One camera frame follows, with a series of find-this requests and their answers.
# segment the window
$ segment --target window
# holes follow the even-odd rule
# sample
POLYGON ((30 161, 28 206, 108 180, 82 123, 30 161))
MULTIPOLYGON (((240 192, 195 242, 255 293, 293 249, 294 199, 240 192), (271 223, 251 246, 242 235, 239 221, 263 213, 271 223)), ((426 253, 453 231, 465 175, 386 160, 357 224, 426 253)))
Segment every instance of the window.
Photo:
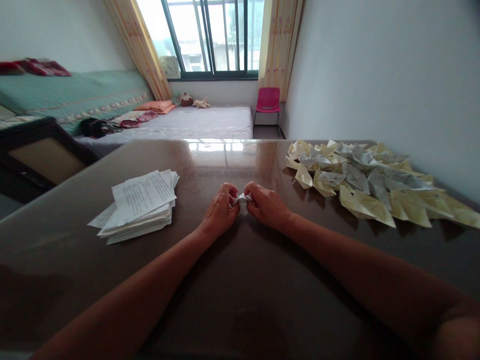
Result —
POLYGON ((265 0, 137 2, 158 56, 175 56, 182 79, 258 78, 265 0))

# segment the pink chair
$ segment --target pink chair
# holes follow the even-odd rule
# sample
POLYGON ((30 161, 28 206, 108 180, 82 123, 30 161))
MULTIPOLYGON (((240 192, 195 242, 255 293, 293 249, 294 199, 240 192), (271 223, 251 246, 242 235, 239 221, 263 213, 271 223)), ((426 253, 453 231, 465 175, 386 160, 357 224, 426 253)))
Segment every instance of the pink chair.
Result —
POLYGON ((280 119, 280 89, 278 87, 261 87, 258 90, 258 101, 256 103, 255 116, 253 117, 253 126, 257 113, 276 113, 276 132, 279 132, 280 119))

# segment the brown glossy tabletop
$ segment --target brown glossy tabletop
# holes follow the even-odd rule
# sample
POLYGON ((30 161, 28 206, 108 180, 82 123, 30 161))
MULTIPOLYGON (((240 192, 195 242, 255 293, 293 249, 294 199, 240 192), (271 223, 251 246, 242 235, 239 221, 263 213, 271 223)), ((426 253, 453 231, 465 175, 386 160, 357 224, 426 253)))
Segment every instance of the brown glossy tabletop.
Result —
MULTIPOLYGON (((280 193, 298 214, 401 257, 480 298, 480 231, 358 220, 337 197, 303 190, 285 167, 290 140, 130 143, 0 223, 0 351, 31 352, 190 233, 223 182, 280 193), (153 170, 180 175, 172 224, 106 246, 87 223, 111 187, 153 170)), ((319 144, 323 141, 310 141, 319 144)), ((152 356, 404 359, 410 354, 318 263, 251 216, 200 258, 145 343, 152 356)))

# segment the floor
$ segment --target floor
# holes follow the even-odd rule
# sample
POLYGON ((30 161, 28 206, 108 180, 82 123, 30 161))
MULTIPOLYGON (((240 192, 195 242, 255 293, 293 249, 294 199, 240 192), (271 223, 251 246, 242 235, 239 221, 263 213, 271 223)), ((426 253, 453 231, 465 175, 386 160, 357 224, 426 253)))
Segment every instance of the floor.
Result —
POLYGON ((280 131, 280 135, 277 133, 275 126, 254 126, 253 127, 254 139, 285 139, 284 133, 280 131))
POLYGON ((20 209, 23 204, 0 194, 0 220, 20 209))

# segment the yellow curtain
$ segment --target yellow curtain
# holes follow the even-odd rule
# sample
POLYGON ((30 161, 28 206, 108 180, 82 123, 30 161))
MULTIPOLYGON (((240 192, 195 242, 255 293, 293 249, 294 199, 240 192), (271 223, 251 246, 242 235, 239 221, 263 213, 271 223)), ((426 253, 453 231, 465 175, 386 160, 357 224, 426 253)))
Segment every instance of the yellow curtain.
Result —
POLYGON ((155 99, 170 100, 172 92, 137 0, 105 0, 105 3, 155 99))
POLYGON ((304 0, 265 0, 258 86, 280 88, 287 99, 304 0))

